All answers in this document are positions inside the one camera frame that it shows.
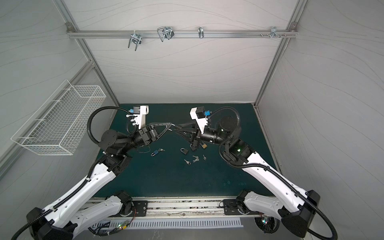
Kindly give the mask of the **black padlock shackle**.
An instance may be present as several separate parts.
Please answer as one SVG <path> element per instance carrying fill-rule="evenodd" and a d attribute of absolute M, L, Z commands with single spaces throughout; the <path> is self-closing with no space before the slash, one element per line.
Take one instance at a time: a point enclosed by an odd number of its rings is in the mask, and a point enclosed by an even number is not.
<path fill-rule="evenodd" d="M 188 150 L 185 149 L 185 148 L 181 148 L 180 151 L 184 154 L 184 155 L 187 155 L 188 154 Z"/>

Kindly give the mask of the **black padlock with keys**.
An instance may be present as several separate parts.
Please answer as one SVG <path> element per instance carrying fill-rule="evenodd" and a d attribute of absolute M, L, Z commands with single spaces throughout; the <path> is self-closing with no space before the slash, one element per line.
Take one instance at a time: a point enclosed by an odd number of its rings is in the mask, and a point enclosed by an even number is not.
<path fill-rule="evenodd" d="M 174 130 L 178 130 L 179 127 L 176 126 L 176 125 L 171 125 L 170 128 L 169 128 L 169 131 L 174 131 Z"/>

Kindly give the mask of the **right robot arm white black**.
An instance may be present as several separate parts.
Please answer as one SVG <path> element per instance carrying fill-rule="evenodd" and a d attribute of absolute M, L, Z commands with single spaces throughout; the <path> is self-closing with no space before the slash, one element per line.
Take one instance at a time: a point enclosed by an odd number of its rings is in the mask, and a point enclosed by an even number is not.
<path fill-rule="evenodd" d="M 263 197 L 252 191 L 242 192 L 237 198 L 241 214 L 259 212 L 276 219 L 297 237 L 304 238 L 306 234 L 311 234 L 325 240 L 326 236 L 310 228 L 318 215 L 331 231 L 329 239 L 338 239 L 336 228 L 318 207 L 320 195 L 293 184 L 240 139 L 241 117 L 236 109 L 225 106 L 212 112 L 197 107 L 191 109 L 190 116 L 191 122 L 175 126 L 178 135 L 188 140 L 192 148 L 200 142 L 217 145 L 219 156 L 230 167 L 248 173 L 273 194 L 272 197 Z"/>

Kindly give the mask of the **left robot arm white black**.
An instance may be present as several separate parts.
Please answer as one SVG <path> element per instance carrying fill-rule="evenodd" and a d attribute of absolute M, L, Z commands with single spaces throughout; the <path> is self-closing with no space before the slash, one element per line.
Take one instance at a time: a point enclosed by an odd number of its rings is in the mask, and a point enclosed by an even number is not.
<path fill-rule="evenodd" d="M 92 133 L 92 121 L 101 111 L 118 110 L 127 113 L 137 129 L 130 134 L 107 130 L 98 141 Z M 148 114 L 147 106 L 126 110 L 107 106 L 96 109 L 87 121 L 87 133 L 93 143 L 103 151 L 95 160 L 87 175 L 68 192 L 46 207 L 34 208 L 27 214 L 27 223 L 13 236 L 16 240 L 28 230 L 34 240 L 72 240 L 93 224 L 116 214 L 128 215 L 131 211 L 131 198 L 125 192 L 119 192 L 102 203 L 82 210 L 81 207 L 102 187 L 115 179 L 129 165 L 132 157 L 129 151 L 159 140 L 163 133 L 157 133 L 157 127 L 167 131 L 172 123 L 152 123 L 143 126 L 142 120 Z"/>

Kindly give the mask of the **silver key bunch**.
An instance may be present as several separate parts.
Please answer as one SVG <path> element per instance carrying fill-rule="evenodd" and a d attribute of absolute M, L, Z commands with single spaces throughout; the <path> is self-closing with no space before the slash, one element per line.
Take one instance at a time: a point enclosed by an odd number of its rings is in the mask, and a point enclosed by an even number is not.
<path fill-rule="evenodd" d="M 193 160 L 193 163 L 196 163 L 196 162 L 198 162 L 200 159 L 199 159 L 199 157 L 198 156 L 193 156 L 195 159 Z"/>

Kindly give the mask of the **brass padlock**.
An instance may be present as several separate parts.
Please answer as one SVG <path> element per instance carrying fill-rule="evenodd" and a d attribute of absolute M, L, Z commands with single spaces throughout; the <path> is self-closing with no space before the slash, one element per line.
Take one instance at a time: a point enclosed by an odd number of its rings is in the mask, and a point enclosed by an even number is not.
<path fill-rule="evenodd" d="M 201 146 L 203 149 L 207 148 L 207 145 L 206 145 L 205 143 L 203 143 L 203 142 L 200 142 L 200 146 Z"/>

